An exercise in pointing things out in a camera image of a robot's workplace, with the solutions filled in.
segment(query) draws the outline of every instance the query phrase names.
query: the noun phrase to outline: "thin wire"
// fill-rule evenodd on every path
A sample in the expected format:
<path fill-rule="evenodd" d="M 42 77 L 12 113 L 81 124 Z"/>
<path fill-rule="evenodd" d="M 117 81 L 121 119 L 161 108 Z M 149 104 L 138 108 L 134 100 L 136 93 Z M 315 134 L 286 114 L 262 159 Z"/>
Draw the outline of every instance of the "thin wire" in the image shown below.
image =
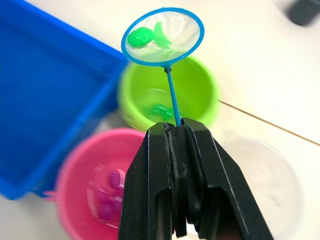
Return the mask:
<path fill-rule="evenodd" d="M 170 94 L 171 94 L 171 100 L 172 100 L 175 124 L 177 126 L 181 126 L 181 118 L 180 118 L 180 114 L 179 114 L 179 109 L 178 109 L 178 103 L 177 103 L 174 83 L 173 83 L 172 77 L 171 77 L 171 67 L 165 67 L 164 71 L 166 72 L 166 74 L 168 76 L 168 82 L 169 82 L 169 88 L 170 88 Z"/>

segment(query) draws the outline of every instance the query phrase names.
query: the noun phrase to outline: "black object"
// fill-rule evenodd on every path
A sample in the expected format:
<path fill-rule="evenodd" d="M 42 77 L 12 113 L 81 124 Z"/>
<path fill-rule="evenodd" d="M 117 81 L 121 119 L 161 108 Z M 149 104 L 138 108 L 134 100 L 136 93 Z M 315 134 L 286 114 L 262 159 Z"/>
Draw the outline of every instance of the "black object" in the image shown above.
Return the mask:
<path fill-rule="evenodd" d="M 289 19 L 295 24 L 309 24 L 320 13 L 320 0 L 298 0 L 288 10 Z"/>
<path fill-rule="evenodd" d="M 239 168 L 200 122 L 151 127 L 130 165 L 118 240 L 214 240 L 231 227 L 239 239 L 273 237 Z"/>

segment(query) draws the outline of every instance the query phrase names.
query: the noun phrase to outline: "blue plastic tray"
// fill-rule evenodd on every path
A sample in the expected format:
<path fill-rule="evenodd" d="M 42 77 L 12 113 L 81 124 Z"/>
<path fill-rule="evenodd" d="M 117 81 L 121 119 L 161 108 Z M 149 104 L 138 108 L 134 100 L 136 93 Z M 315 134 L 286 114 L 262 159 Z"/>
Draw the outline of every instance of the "blue plastic tray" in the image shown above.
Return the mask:
<path fill-rule="evenodd" d="M 124 55 L 22 0 L 0 0 L 0 191 L 54 186 L 66 154 L 117 108 Z"/>

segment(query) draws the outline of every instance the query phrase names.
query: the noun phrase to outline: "plastic bucket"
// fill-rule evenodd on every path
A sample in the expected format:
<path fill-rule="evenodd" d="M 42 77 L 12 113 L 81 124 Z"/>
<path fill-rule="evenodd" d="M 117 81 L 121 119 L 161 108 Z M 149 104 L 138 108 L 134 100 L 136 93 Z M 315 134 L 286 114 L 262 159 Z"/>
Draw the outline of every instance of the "plastic bucket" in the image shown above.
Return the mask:
<path fill-rule="evenodd" d="M 144 137 L 134 129 L 114 129 L 88 138 L 68 156 L 56 192 L 48 195 L 57 202 L 60 220 L 74 240 L 117 239 L 118 229 L 92 209 L 93 189 L 107 181 L 109 170 L 127 172 Z"/>
<path fill-rule="evenodd" d="M 171 74 L 181 116 L 208 127 L 218 110 L 215 78 L 194 57 L 175 63 Z M 150 114 L 159 104 L 172 108 L 168 79 L 162 67 L 129 64 L 121 81 L 118 101 L 121 114 L 130 126 L 146 131 L 157 122 L 166 122 Z"/>

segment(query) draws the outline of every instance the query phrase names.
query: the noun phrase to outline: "net rim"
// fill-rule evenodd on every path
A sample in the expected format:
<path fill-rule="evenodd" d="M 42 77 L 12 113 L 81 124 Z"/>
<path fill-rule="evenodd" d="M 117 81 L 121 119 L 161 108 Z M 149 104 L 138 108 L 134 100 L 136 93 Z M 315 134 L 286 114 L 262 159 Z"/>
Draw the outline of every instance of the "net rim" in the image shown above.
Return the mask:
<path fill-rule="evenodd" d="M 134 58 L 133 56 L 131 56 L 127 49 L 126 49 L 126 40 L 127 40 L 127 37 L 129 35 L 129 33 L 131 32 L 131 30 L 138 24 L 140 23 L 142 20 L 152 16 L 152 15 L 155 15 L 155 14 L 158 14 L 158 13 L 163 13 L 163 12 L 177 12 L 177 13 L 180 13 L 180 14 L 184 14 L 184 15 L 187 15 L 188 17 L 192 18 L 193 20 L 196 21 L 196 23 L 198 24 L 199 26 L 199 31 L 200 31 L 200 34 L 199 34 L 199 38 L 197 40 L 197 42 L 193 45 L 192 48 L 190 48 L 187 52 L 183 53 L 182 55 L 174 58 L 174 59 L 171 59 L 171 60 L 168 60 L 168 61 L 159 61 L 159 62 L 148 62 L 148 61 L 142 61 L 142 60 L 139 60 L 139 59 L 136 59 Z M 172 64 L 180 61 L 181 59 L 184 59 L 186 58 L 188 55 L 190 55 L 194 50 L 197 49 L 197 47 L 199 47 L 199 45 L 201 44 L 202 40 L 204 39 L 204 36 L 205 36 L 205 27 L 204 27 L 204 24 L 202 23 L 202 21 L 200 20 L 200 18 L 195 15 L 193 12 L 191 11 L 188 11 L 184 8 L 179 8 L 179 7 L 162 7 L 162 8 L 159 8 L 159 9 L 156 9 L 156 10 L 153 10 L 153 11 L 150 11 L 146 14 L 144 14 L 143 16 L 139 17 L 137 20 L 135 20 L 129 27 L 128 29 L 125 31 L 123 37 L 122 37 L 122 40 L 121 40 L 121 50 L 122 50 L 122 53 L 126 56 L 127 59 L 129 59 L 131 62 L 134 62 L 136 64 L 139 64 L 139 65 L 145 65 L 145 66 L 153 66 L 153 67 L 170 67 Z"/>

